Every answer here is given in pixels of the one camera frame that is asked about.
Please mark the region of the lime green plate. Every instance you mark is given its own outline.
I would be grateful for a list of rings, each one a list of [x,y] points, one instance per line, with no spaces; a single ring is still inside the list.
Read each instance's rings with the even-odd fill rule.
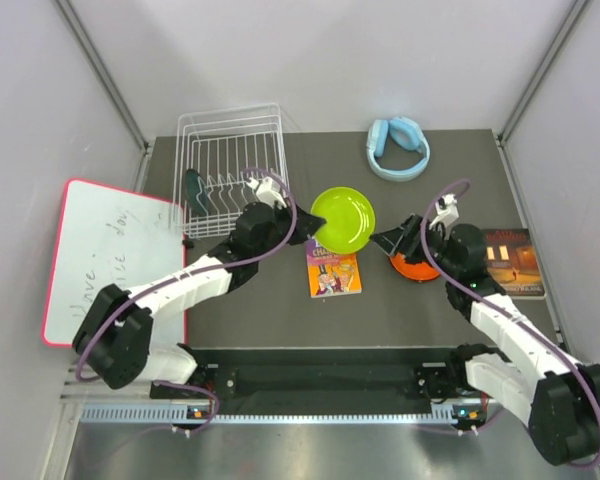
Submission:
[[[335,254],[357,253],[375,231],[376,216],[371,202],[351,187],[325,190],[314,200],[310,213],[326,221],[314,238]]]

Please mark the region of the orange plate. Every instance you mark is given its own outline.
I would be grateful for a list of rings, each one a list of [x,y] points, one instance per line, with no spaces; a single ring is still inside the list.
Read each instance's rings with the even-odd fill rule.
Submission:
[[[415,282],[429,282],[437,279],[440,273],[431,267],[426,261],[409,263],[403,254],[397,254],[389,258],[392,267],[404,278]]]

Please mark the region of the dark teal plate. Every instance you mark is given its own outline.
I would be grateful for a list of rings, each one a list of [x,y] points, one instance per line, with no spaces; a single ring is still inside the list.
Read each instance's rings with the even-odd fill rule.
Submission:
[[[195,169],[185,171],[183,187],[189,208],[198,216],[207,216],[210,213],[210,202],[206,185]]]

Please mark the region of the white wire dish rack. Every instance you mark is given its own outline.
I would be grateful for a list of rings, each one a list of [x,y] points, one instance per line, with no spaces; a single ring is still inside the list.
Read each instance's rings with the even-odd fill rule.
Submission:
[[[195,169],[210,202],[196,215],[184,196],[184,174]],[[170,225],[197,240],[225,236],[256,199],[247,186],[259,169],[288,179],[281,109],[276,103],[184,113],[177,122]]]

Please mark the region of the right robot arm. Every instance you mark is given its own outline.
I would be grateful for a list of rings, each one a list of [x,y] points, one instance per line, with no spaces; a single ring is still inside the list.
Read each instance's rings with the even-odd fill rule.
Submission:
[[[446,380],[454,393],[478,390],[494,398],[523,423],[552,465],[583,468],[586,458],[600,463],[600,365],[574,359],[520,312],[487,269],[478,227],[445,231],[412,215],[371,239],[390,257],[434,268],[451,306],[494,342],[453,351]]]

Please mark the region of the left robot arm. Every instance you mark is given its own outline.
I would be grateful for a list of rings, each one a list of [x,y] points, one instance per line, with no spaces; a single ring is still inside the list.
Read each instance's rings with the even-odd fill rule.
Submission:
[[[186,345],[155,340],[156,322],[240,288],[257,274],[261,260],[306,242],[325,223],[298,206],[253,202],[228,237],[187,267],[127,290],[105,286],[73,339],[76,379],[86,381],[83,370],[90,367],[113,390],[148,380],[174,385],[185,396],[200,394],[205,370]]]

